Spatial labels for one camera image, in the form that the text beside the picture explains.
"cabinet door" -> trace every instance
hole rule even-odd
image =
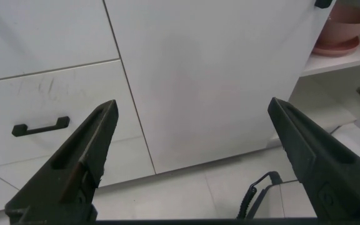
[[[314,3],[106,0],[157,173],[265,148],[333,6]]]
[[[0,78],[118,57],[102,0],[0,0]]]

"pink plate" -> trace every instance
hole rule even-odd
[[[312,53],[320,56],[340,57],[353,53],[358,48],[359,44],[359,37],[355,37],[337,45],[326,45],[317,42]]]

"kitchen cabinet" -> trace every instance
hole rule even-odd
[[[156,172],[265,148],[334,2],[106,0]]]
[[[102,1],[0,0],[0,79],[117,58]]]
[[[310,54],[334,3],[0,1],[0,182],[13,188],[1,196],[110,99],[119,121],[101,186],[280,145],[272,97],[327,131],[355,121],[360,47]],[[64,116],[64,129],[11,134]]]

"black cable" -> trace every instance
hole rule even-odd
[[[280,175],[276,171],[267,172],[263,177],[259,178],[256,182],[252,183],[245,194],[244,198],[242,199],[240,210],[238,212],[236,219],[245,219],[247,214],[247,209],[249,206],[249,203],[253,200],[253,197],[255,196],[257,190],[255,185],[259,184],[263,179],[265,179],[267,176],[270,177],[270,180],[272,181],[273,185],[281,184],[283,181],[280,178]]]

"scuff mark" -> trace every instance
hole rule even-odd
[[[43,84],[44,78],[45,78],[45,76],[43,76],[43,77],[41,78],[41,81],[40,81],[40,83],[38,84],[38,92],[39,92],[39,93],[41,92],[41,85]]]
[[[22,84],[23,84],[23,81],[24,81],[24,78],[22,79],[22,81],[20,82],[20,85],[19,85],[19,90],[17,90],[17,96],[19,95],[20,93],[20,90],[22,89]]]
[[[52,78],[51,83],[49,84],[48,94],[51,92],[51,88],[53,87],[55,77]]]

